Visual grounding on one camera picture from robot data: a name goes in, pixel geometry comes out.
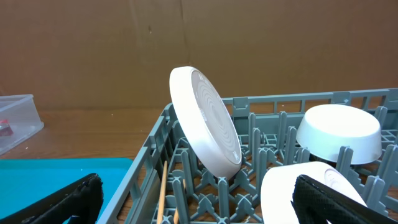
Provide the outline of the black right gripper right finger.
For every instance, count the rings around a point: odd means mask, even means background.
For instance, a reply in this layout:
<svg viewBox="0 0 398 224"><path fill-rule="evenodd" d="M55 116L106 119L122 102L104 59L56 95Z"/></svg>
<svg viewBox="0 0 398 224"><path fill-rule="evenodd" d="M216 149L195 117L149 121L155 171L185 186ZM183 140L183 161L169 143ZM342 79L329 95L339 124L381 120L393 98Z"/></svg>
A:
<svg viewBox="0 0 398 224"><path fill-rule="evenodd" d="M307 175L296 178L291 203L300 224L395 224Z"/></svg>

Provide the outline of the wooden chopstick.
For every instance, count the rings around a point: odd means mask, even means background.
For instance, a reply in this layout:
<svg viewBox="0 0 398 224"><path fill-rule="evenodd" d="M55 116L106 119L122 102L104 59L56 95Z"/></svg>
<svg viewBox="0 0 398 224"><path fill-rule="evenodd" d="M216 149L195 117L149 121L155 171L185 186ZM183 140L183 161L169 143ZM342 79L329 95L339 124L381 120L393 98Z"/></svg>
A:
<svg viewBox="0 0 398 224"><path fill-rule="evenodd" d="M161 180L161 185L160 185L159 206L158 206L158 210L157 210L156 224L161 224L162 220L163 220L164 205L165 205L165 190L166 190L166 183L167 183L167 165L168 165L168 162L164 161L164 168L163 168L162 180Z"/></svg>

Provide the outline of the white round plate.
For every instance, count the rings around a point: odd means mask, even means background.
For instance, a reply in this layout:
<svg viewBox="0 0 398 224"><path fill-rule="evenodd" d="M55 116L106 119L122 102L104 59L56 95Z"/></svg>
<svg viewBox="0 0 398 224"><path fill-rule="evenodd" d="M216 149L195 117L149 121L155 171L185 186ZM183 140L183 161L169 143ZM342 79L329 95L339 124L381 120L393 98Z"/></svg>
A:
<svg viewBox="0 0 398 224"><path fill-rule="evenodd" d="M182 131L197 158L215 177L232 178L242 163L233 121L220 95L198 69L174 68L170 96Z"/></svg>

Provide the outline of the white bowl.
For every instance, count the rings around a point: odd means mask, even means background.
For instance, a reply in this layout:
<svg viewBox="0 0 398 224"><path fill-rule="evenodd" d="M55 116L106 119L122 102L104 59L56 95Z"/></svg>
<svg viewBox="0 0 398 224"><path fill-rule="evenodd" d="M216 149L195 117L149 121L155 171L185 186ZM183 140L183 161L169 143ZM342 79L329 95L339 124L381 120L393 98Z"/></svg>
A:
<svg viewBox="0 0 398 224"><path fill-rule="evenodd" d="M382 154L381 125L370 113L337 104L305 112L296 140L320 159L336 162L342 146L353 150L352 165L368 164Z"/></svg>

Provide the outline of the red snack wrapper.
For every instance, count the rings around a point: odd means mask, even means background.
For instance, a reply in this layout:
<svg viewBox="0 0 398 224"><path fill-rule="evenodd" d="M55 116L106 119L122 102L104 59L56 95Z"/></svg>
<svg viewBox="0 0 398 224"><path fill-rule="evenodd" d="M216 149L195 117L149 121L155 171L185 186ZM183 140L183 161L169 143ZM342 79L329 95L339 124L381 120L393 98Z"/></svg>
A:
<svg viewBox="0 0 398 224"><path fill-rule="evenodd" d="M7 119L0 120L0 137L8 137L14 134Z"/></svg>

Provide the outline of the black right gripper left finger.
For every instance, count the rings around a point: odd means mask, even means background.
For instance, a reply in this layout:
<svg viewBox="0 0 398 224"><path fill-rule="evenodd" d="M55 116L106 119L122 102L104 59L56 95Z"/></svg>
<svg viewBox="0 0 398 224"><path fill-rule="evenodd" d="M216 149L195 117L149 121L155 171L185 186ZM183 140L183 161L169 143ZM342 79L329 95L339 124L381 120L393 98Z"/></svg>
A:
<svg viewBox="0 0 398 224"><path fill-rule="evenodd" d="M104 202L103 182L91 173L1 219L1 223L96 223Z"/></svg>

